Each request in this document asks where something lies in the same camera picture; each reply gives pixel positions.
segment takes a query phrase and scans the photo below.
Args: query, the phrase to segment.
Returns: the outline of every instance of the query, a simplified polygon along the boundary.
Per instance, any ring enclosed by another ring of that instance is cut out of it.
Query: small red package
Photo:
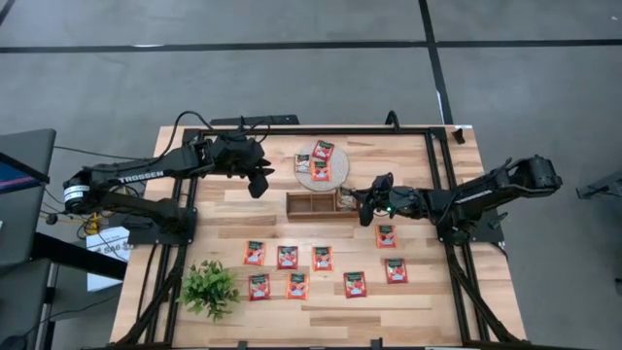
[[[263,242],[248,241],[246,249],[244,249],[244,259],[242,263],[263,266],[263,258],[265,258]]]
[[[327,161],[313,160],[311,162],[311,178],[313,181],[330,181],[330,164]]]
[[[376,227],[376,247],[396,248],[397,230],[390,225],[380,225]]]
[[[364,272],[346,272],[343,274],[346,298],[367,297]]]
[[[249,300],[264,300],[270,298],[270,275],[263,273],[249,276]]]
[[[279,246],[276,255],[276,265],[279,269],[298,268],[298,247]]]
[[[408,274],[406,273],[406,263],[404,259],[386,259],[385,267],[387,271],[387,283],[408,283]]]
[[[334,268],[331,247],[314,247],[311,259],[314,271],[332,271]]]
[[[309,275],[290,273],[285,298],[307,300],[309,298]]]
[[[313,154],[311,156],[328,161],[330,156],[332,156],[333,150],[333,144],[319,140],[318,143],[315,144],[315,148],[313,149]]]

